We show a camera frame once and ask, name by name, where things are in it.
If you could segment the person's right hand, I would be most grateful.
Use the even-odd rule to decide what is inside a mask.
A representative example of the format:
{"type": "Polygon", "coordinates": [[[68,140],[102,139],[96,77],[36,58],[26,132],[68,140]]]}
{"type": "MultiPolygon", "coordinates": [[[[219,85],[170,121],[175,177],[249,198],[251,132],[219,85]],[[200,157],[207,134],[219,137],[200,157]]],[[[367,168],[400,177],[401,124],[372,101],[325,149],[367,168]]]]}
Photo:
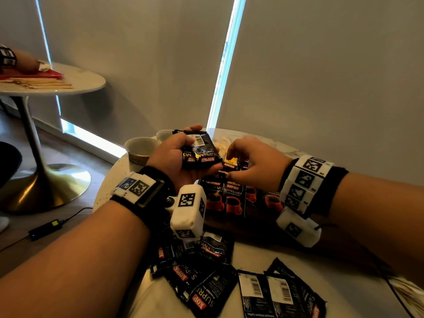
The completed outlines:
{"type": "Polygon", "coordinates": [[[248,160],[248,170],[255,172],[253,187],[268,192],[280,191],[284,171],[292,161],[279,150],[251,136],[234,140],[227,149],[226,158],[248,160]]]}

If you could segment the person's left hand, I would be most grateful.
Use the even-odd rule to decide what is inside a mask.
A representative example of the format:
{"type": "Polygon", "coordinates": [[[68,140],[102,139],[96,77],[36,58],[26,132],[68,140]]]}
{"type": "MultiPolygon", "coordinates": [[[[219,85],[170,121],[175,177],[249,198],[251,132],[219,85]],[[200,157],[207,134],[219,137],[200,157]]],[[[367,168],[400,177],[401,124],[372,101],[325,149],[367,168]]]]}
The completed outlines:
{"type": "Polygon", "coordinates": [[[183,170],[183,153],[166,153],[165,142],[162,142],[150,156],[146,166],[162,171],[172,181],[176,193],[184,185],[194,184],[198,179],[210,176],[220,171],[222,163],[203,170],[183,170]]]}

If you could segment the black instant coffee packet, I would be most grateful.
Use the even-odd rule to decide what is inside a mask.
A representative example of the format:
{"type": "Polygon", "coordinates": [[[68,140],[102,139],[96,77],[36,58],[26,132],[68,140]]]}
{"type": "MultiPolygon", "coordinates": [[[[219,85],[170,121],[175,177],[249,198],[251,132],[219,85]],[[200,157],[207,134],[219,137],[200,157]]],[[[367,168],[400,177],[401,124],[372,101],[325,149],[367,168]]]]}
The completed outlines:
{"type": "Polygon", "coordinates": [[[183,170],[209,169],[213,165],[223,163],[223,159],[206,131],[183,131],[175,129],[172,134],[185,133],[194,139],[194,143],[183,146],[183,170]]]}

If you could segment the person's right forearm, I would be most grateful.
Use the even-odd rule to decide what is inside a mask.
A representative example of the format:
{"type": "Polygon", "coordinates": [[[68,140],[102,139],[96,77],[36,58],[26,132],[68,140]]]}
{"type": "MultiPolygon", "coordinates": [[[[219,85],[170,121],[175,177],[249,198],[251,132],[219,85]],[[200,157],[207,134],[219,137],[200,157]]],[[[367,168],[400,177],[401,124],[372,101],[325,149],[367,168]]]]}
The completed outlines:
{"type": "Polygon", "coordinates": [[[424,187],[348,173],[329,218],[424,289],[424,187]]]}

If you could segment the person's left forearm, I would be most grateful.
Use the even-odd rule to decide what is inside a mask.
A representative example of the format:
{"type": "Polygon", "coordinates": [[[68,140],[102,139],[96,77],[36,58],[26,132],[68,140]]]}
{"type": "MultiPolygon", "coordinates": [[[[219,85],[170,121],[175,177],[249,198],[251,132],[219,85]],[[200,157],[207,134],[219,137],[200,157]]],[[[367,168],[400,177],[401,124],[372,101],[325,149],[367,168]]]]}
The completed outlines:
{"type": "Polygon", "coordinates": [[[0,279],[0,318],[115,318],[148,227],[109,201],[0,279]]]}

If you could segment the another person's forearm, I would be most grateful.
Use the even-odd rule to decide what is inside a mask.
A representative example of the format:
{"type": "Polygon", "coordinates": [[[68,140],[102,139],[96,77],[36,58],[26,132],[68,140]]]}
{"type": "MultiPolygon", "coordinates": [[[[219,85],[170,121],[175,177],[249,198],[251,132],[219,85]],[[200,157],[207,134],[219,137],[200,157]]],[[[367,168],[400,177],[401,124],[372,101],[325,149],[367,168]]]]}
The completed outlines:
{"type": "Polygon", "coordinates": [[[0,44],[0,71],[2,67],[13,67],[24,73],[36,73],[51,68],[28,52],[0,44]]]}

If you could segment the black coffee box, red cups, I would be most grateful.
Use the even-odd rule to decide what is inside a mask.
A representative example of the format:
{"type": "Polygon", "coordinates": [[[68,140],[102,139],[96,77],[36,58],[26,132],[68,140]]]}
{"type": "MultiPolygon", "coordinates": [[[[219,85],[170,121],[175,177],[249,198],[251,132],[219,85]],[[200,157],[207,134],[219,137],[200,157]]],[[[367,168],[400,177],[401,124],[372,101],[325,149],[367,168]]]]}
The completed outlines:
{"type": "Polygon", "coordinates": [[[206,212],[216,220],[244,221],[261,217],[276,219],[284,209],[279,193],[232,182],[227,175],[232,171],[248,170],[247,159],[224,160],[216,174],[199,180],[206,194],[206,212]]]}

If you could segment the beige ceramic cup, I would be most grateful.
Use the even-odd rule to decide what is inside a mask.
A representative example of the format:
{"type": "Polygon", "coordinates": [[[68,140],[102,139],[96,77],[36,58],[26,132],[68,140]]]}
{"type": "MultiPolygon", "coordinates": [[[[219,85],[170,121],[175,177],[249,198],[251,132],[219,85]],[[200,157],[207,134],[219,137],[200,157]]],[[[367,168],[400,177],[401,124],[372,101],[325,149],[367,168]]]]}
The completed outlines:
{"type": "Polygon", "coordinates": [[[144,167],[155,149],[162,144],[161,141],[150,137],[137,137],[129,139],[124,148],[129,158],[131,169],[144,167]]]}

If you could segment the black wristband with marker tags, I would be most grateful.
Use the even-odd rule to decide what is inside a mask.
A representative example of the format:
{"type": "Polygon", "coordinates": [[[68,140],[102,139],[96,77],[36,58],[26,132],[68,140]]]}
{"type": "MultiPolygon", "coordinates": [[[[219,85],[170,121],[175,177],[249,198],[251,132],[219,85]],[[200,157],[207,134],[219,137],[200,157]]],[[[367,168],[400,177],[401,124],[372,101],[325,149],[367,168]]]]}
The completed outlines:
{"type": "Polygon", "coordinates": [[[279,185],[280,201],[301,218],[329,215],[337,188],[348,171],[334,163],[303,155],[286,167],[279,185]]]}
{"type": "Polygon", "coordinates": [[[170,217],[165,209],[167,198],[175,194],[174,184],[167,175],[145,166],[125,177],[112,190],[110,200],[130,210],[156,235],[165,228],[170,217]]]}

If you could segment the grey roller blind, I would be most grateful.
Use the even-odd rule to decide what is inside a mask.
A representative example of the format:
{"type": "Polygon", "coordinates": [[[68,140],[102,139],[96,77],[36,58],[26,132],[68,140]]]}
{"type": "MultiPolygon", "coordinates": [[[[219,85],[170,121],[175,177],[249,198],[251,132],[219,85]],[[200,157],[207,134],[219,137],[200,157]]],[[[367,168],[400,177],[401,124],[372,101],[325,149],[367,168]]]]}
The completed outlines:
{"type": "Polygon", "coordinates": [[[424,0],[246,0],[217,127],[424,186],[424,0]]]}
{"type": "Polygon", "coordinates": [[[106,86],[62,119],[115,144],[207,125],[234,0],[39,0],[53,62],[106,86]]]}

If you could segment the pile of black sachets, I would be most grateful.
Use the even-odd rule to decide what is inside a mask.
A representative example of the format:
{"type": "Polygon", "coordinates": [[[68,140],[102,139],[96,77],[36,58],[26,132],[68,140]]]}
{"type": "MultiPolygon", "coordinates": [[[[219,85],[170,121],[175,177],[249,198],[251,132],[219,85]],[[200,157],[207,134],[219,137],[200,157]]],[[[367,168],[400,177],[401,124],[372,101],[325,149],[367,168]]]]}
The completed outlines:
{"type": "Polygon", "coordinates": [[[244,318],[326,318],[326,301],[279,258],[263,273],[234,268],[231,235],[206,231],[192,240],[166,228],[155,243],[152,277],[165,277],[195,318],[218,318],[237,284],[244,318]]]}

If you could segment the round marble side table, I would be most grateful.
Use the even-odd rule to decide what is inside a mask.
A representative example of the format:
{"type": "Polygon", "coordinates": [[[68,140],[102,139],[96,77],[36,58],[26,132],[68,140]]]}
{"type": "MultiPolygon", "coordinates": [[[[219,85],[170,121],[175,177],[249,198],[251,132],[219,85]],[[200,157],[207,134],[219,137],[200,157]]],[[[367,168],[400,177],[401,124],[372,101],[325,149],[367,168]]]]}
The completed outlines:
{"type": "Polygon", "coordinates": [[[63,75],[66,88],[28,89],[11,81],[0,82],[0,96],[10,97],[17,106],[36,163],[33,169],[17,172],[0,189],[0,211],[9,214],[33,214],[60,207],[81,196],[91,183],[90,173],[80,166],[48,165],[45,162],[30,114],[29,99],[90,93],[105,87],[106,80],[94,72],[74,66],[52,63],[51,67],[63,75]]]}

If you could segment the bundle of wooden sticks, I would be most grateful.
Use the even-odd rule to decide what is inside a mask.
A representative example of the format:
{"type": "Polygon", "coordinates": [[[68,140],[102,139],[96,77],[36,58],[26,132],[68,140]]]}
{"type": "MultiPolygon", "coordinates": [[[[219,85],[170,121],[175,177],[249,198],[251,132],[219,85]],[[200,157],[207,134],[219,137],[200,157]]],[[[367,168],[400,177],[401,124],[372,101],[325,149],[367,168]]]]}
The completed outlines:
{"type": "Polygon", "coordinates": [[[15,84],[26,89],[74,89],[72,84],[54,78],[8,78],[0,79],[0,83],[15,84]]]}

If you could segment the red tray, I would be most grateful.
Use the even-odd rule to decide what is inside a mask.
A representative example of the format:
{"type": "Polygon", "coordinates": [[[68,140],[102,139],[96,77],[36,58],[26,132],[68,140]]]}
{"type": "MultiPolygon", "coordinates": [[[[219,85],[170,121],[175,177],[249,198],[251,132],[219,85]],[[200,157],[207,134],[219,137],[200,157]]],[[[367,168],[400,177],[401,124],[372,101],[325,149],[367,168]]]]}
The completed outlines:
{"type": "Polygon", "coordinates": [[[0,71],[0,80],[11,78],[44,78],[44,79],[63,79],[64,75],[58,71],[48,69],[36,73],[24,73],[13,67],[2,67],[0,71]]]}

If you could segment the black chair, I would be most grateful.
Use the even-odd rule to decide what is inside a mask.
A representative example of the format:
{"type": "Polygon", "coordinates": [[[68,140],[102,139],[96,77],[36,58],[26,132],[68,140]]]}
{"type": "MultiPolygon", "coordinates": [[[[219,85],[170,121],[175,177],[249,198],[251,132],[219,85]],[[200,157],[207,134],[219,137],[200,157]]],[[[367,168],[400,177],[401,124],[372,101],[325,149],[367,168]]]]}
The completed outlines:
{"type": "Polygon", "coordinates": [[[0,190],[18,171],[22,160],[23,156],[15,146],[0,142],[0,190]]]}

